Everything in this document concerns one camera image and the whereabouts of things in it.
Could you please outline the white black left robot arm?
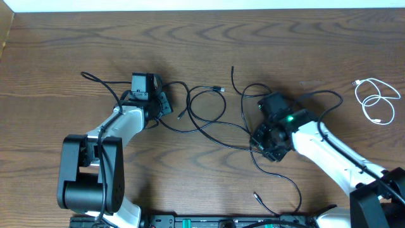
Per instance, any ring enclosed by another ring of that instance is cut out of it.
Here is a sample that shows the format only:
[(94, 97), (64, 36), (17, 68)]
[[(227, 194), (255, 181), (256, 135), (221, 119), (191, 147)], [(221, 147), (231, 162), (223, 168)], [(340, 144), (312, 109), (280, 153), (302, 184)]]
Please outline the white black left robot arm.
[(156, 73), (133, 73), (112, 114), (86, 134), (63, 140), (57, 202), (76, 213), (70, 227), (149, 227), (125, 197), (123, 149), (148, 122), (173, 111)]

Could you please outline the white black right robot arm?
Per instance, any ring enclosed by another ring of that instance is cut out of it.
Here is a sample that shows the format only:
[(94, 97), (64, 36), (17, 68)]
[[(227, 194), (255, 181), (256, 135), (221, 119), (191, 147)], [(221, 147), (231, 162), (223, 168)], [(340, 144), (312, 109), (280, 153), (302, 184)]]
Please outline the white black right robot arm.
[(349, 198), (349, 208), (333, 206), (314, 216), (313, 227), (404, 227), (404, 169), (377, 165), (335, 137), (307, 109), (293, 110), (279, 92), (258, 101), (264, 121), (250, 144), (271, 162), (289, 151), (305, 156)]

